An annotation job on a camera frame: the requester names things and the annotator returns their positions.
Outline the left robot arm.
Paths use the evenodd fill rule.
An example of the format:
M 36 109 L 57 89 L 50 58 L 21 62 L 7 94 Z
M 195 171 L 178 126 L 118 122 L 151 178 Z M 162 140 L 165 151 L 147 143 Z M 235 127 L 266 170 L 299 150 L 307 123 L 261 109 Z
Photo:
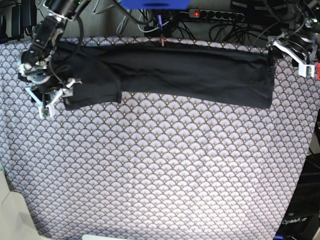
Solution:
M 291 57 L 298 75 L 315 77 L 320 65 L 320 2 L 318 0 L 286 0 L 286 13 L 278 13 L 269 0 L 263 4 L 276 19 L 279 33 L 267 37 L 267 48 L 279 56 Z

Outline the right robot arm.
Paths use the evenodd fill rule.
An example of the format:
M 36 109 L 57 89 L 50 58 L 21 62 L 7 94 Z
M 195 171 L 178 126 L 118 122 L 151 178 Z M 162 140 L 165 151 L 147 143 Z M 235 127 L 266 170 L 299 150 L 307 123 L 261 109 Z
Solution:
M 25 90 L 37 104 L 41 119 L 53 117 L 55 103 L 60 98 L 72 97 L 74 85 L 82 83 L 79 78 L 62 79 L 59 74 L 69 70 L 66 61 L 74 57 L 81 48 L 84 26 L 80 15 L 88 4 L 88 0 L 46 0 L 43 6 L 49 14 L 35 26 L 29 49 L 19 57 L 18 79 L 32 84 Z M 57 61 L 58 66 L 54 68 L 53 58 L 58 49 L 58 42 L 69 21 L 78 22 L 78 43 L 69 56 Z

